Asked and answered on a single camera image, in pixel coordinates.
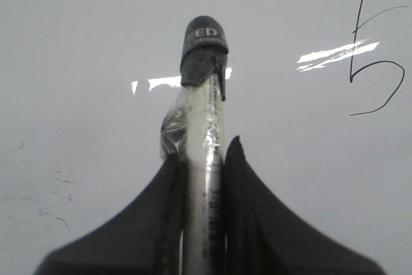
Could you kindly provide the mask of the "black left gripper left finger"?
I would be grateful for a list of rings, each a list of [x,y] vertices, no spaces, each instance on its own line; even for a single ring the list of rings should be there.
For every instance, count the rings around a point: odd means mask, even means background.
[[[169,155],[124,210],[49,253],[36,274],[178,274],[186,165]]]

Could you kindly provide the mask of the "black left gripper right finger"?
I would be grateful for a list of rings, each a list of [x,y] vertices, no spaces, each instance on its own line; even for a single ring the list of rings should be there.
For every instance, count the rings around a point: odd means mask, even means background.
[[[239,137],[223,172],[227,274],[383,274],[372,259],[324,235],[261,181]]]

